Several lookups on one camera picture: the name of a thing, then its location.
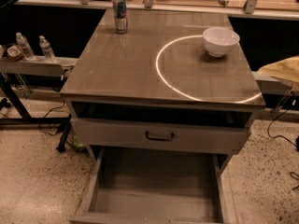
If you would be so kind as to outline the left clear water bottle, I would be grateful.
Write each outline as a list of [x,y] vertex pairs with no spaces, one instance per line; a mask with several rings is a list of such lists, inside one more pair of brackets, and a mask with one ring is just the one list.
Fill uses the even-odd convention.
[[34,52],[26,37],[22,33],[16,33],[16,41],[19,47],[21,48],[24,58],[27,61],[33,61],[36,58],[36,56],[34,55]]

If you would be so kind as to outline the right clear water bottle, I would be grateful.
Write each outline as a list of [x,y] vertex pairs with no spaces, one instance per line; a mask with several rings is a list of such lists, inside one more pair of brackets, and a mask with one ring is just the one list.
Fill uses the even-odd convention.
[[49,63],[55,63],[56,62],[56,57],[54,55],[51,44],[43,35],[41,35],[39,37],[39,46],[41,47],[41,50],[42,50],[46,60]]

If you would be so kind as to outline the clear water bottle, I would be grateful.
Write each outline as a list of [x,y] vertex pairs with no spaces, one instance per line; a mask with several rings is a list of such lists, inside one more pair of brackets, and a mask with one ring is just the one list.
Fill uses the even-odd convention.
[[56,57],[54,55],[51,44],[43,35],[41,35],[39,37],[39,46],[41,47],[41,50],[42,50],[46,60],[49,63],[55,63],[56,62]]
[[33,61],[36,58],[36,56],[34,55],[34,52],[26,37],[22,33],[16,33],[16,41],[19,47],[21,48],[24,58],[27,61]]

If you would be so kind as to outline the open middle drawer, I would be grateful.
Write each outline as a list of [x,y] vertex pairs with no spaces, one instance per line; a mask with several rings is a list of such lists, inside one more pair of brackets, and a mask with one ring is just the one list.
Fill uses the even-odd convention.
[[228,224],[216,157],[103,147],[72,224]]

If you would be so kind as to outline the brown chip bag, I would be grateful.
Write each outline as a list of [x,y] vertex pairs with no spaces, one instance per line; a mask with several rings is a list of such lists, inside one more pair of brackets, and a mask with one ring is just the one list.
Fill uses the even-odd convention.
[[292,88],[299,91],[299,55],[264,65],[258,72],[290,81]]

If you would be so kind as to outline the white ceramic bowl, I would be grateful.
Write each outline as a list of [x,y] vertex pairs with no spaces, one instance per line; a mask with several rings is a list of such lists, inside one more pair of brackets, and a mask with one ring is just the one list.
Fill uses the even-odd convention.
[[203,32],[203,46],[207,53],[214,57],[222,57],[229,53],[240,40],[239,35],[223,27],[211,27]]

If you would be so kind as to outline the small brown bowl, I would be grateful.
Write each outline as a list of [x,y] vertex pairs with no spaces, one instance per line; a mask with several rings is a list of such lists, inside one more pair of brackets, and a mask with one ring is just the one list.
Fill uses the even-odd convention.
[[20,47],[16,43],[6,44],[1,47],[0,60],[5,62],[16,62],[23,57]]

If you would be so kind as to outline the blue silver drink can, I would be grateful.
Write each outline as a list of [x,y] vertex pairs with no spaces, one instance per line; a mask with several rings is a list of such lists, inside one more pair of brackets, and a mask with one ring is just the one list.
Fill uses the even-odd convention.
[[126,0],[111,0],[116,32],[125,34],[128,29]]

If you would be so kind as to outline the grey side bench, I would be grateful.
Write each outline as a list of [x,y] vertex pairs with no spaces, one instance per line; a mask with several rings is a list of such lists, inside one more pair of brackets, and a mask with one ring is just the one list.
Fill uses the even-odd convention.
[[48,63],[43,56],[37,56],[33,61],[24,59],[16,62],[0,61],[0,72],[32,76],[60,77],[64,70],[71,70],[77,63],[77,58],[58,57],[56,63]]

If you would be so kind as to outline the grey drawer cabinet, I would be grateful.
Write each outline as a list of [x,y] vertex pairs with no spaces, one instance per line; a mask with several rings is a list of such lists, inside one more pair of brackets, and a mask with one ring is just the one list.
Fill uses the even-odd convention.
[[[251,128],[264,101],[241,48],[216,58],[202,45],[222,14],[132,10],[120,35],[106,13],[65,82],[72,118]],[[219,175],[237,153],[216,157]]]

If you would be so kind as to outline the closed upper drawer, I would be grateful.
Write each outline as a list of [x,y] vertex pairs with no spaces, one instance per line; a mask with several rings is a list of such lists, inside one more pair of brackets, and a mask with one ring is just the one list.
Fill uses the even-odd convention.
[[250,136],[245,128],[71,119],[84,145],[200,153],[238,153]]

